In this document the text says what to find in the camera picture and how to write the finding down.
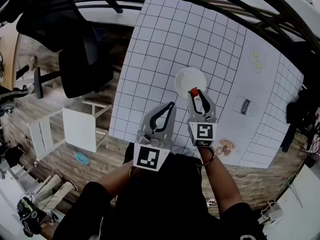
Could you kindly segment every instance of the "white bowl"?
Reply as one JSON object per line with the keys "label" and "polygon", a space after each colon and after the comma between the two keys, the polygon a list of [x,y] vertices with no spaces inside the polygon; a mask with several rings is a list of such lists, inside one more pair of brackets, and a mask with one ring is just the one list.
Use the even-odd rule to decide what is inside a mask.
{"label": "white bowl", "polygon": [[197,87],[205,92],[207,87],[207,79],[199,69],[195,67],[185,67],[176,74],[174,79],[174,88],[176,92],[183,98],[188,98],[188,91]]}

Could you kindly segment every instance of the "black shirt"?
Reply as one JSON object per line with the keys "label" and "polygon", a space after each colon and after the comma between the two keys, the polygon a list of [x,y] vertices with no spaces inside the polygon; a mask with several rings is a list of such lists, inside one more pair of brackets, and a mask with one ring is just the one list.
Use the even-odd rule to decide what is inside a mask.
{"label": "black shirt", "polygon": [[158,172],[148,170],[131,179],[118,195],[112,212],[107,190],[99,183],[89,182],[53,239],[88,240],[99,235],[102,218],[103,240],[202,235],[212,239],[266,239],[246,203],[230,207],[220,219],[211,216],[201,181],[195,158],[170,154]]}

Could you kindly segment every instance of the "shoe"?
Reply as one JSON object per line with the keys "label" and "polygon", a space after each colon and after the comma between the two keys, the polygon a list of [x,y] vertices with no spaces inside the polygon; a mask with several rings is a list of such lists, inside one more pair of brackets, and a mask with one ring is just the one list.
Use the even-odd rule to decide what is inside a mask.
{"label": "shoe", "polygon": [[54,171],[54,174],[55,175],[58,175],[59,177],[60,177],[60,179],[61,179],[61,181],[63,181],[63,177],[62,177],[62,172],[61,171],[59,171],[58,169],[56,169],[55,171]]}
{"label": "shoe", "polygon": [[28,66],[29,66],[29,70],[30,71],[33,71],[34,70],[34,67],[35,67],[35,63],[36,63],[36,57],[35,56],[32,56],[29,60],[29,63],[28,63]]}
{"label": "shoe", "polygon": [[73,185],[74,191],[78,192],[78,188],[77,188],[76,184],[72,180],[69,180],[68,182],[70,182]]}
{"label": "shoe", "polygon": [[29,94],[33,94],[36,89],[35,84],[32,83],[27,89],[28,89]]}

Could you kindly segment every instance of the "small red object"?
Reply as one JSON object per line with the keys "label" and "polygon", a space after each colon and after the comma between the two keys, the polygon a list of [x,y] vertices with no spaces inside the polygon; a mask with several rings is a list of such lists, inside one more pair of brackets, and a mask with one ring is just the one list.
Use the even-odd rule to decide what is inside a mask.
{"label": "small red object", "polygon": [[195,97],[199,96],[198,88],[192,88],[191,91],[190,91],[190,94],[191,94],[192,98],[195,98]]}

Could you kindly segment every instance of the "wrist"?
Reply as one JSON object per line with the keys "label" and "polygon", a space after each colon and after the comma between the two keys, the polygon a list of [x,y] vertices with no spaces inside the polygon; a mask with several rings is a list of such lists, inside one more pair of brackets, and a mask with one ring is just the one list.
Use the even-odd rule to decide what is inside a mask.
{"label": "wrist", "polygon": [[206,164],[208,162],[211,162],[216,157],[216,152],[213,147],[201,147],[198,146],[198,151],[200,153],[200,156],[202,158],[203,164]]}
{"label": "wrist", "polygon": [[138,178],[142,171],[143,171],[142,168],[132,166],[129,171],[129,176],[130,178]]}

